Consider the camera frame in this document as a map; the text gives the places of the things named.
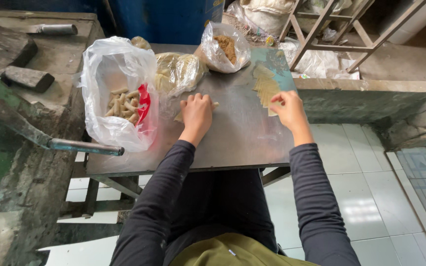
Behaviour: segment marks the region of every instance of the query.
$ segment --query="metal pipe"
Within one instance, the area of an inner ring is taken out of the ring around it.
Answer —
[[[74,24],[44,24],[42,33],[47,35],[77,35],[78,29]]]
[[[92,152],[105,155],[121,156],[124,154],[124,148],[102,145],[91,142],[77,142],[63,139],[51,139],[47,146],[55,150],[72,150],[81,152]]]

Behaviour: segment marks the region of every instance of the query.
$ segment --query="person's left hand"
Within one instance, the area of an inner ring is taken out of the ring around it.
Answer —
[[[196,148],[212,124],[212,100],[208,94],[197,93],[181,101],[180,108],[185,129],[179,140],[188,141]]]

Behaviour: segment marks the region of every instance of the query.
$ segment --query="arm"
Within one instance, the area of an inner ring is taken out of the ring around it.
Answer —
[[[294,137],[290,170],[305,259],[321,266],[360,265],[323,169],[302,100],[292,91],[281,92],[272,101],[281,102],[283,107],[273,106],[272,109],[279,114],[282,124],[292,131]]]
[[[162,265],[170,217],[193,163],[195,149],[212,122],[210,96],[180,103],[185,129],[137,199],[116,242],[111,265]]]

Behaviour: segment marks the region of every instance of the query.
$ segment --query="black pants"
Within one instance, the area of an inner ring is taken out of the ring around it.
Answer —
[[[189,173],[178,197],[168,244],[193,228],[220,224],[277,253],[274,225],[258,169]]]

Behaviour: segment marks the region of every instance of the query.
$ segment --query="blue barrel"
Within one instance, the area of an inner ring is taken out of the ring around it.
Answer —
[[[224,0],[110,0],[123,37],[199,45],[209,21],[221,22]]]

